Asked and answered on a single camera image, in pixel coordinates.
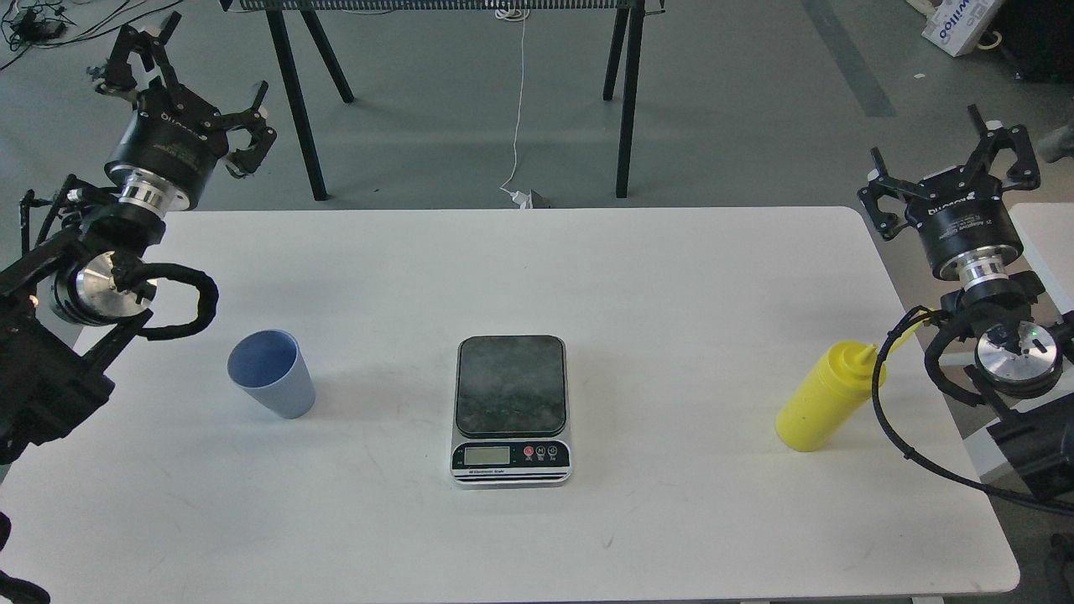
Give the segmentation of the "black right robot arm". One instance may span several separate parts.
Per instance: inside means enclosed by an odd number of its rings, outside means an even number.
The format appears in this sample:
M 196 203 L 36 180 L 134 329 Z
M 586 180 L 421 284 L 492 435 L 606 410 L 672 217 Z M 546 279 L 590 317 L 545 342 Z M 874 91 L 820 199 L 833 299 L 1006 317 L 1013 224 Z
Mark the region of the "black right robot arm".
M 1033 307 L 1045 286 L 1033 271 L 1010 273 L 1024 256 L 1024 241 L 1004 204 L 1005 192 L 1040 186 L 1040 169 L 1024 125 L 1005 127 L 967 107 L 978 144 L 962 164 L 923 179 L 894 177 L 877 148 L 874 172 L 857 192 L 872 228 L 890 241 L 906 229 L 920 238 L 925 259 L 939 281 L 958 288 L 939 310 L 917 306 L 894 326 L 879 348 L 871 398 L 879 425 L 906 460 L 986 497 L 1070 517 L 1071 396 L 1035 409 L 1013 409 L 1012 400 L 1047 396 L 1071 366 L 1071 313 L 1054 325 L 1040 323 Z M 933 325 L 937 335 L 923 363 L 937 389 L 956 401 L 993 409 L 988 434 L 1025 491 L 993 488 L 939 466 L 914 450 L 889 422 L 879 397 L 879 372 L 894 343 L 913 326 Z

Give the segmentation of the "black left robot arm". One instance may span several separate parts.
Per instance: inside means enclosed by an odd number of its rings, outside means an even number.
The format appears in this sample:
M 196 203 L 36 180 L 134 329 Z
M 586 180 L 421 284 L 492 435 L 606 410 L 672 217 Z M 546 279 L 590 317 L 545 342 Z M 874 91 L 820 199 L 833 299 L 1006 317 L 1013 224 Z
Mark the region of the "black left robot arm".
M 178 81 L 166 42 L 180 21 L 157 30 L 124 24 L 97 92 L 129 101 L 132 118 L 105 164 L 110 185 L 76 175 L 49 197 L 18 204 L 20 257 L 1 279 L 1 456 L 11 466 L 31 445 L 66 437 L 108 401 L 105 371 L 135 339 L 171 341 L 204 331 L 219 290 L 206 273 L 147 263 L 172 211 L 198 206 L 215 167 L 253 175 L 277 133 L 253 87 L 237 113 Z

